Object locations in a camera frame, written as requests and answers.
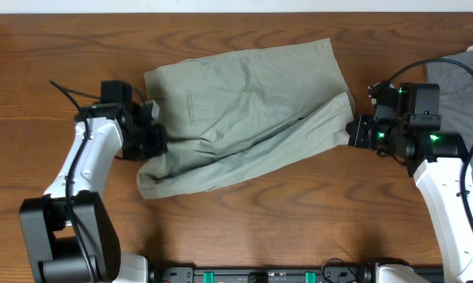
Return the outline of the khaki green shorts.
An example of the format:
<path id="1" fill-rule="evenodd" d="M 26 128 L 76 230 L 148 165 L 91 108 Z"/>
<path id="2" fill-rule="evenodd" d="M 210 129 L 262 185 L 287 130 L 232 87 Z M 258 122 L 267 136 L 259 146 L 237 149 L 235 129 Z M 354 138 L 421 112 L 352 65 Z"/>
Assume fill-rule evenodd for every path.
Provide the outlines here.
<path id="1" fill-rule="evenodd" d="M 164 65 L 145 86 L 169 138 L 137 173 L 145 199 L 220 189 L 345 145 L 354 118 L 329 39 Z"/>

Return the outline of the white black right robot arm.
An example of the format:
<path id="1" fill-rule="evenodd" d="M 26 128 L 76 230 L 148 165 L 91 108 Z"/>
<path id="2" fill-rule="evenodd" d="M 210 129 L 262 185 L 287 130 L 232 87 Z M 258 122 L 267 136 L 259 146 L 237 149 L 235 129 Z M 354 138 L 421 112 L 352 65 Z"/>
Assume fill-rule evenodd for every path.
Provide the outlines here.
<path id="1" fill-rule="evenodd" d="M 373 114 L 346 125 L 349 144 L 391 156 L 406 167 L 423 196 L 442 255 L 446 282 L 473 282 L 473 181 L 460 134 L 441 129 L 440 89 L 434 83 L 377 83 Z"/>

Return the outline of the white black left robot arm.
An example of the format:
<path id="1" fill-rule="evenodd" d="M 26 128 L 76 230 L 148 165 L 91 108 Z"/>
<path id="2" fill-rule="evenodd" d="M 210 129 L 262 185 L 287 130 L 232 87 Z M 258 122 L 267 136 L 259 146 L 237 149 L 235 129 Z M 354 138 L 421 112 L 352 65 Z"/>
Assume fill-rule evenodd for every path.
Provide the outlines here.
<path id="1" fill-rule="evenodd" d="M 26 199 L 19 216 L 37 282 L 153 282 L 142 255 L 122 251 L 103 203 L 115 160 L 143 161 L 167 151 L 154 101 L 136 103 L 137 89 L 104 81 L 94 104 L 78 106 L 75 138 L 44 194 Z"/>

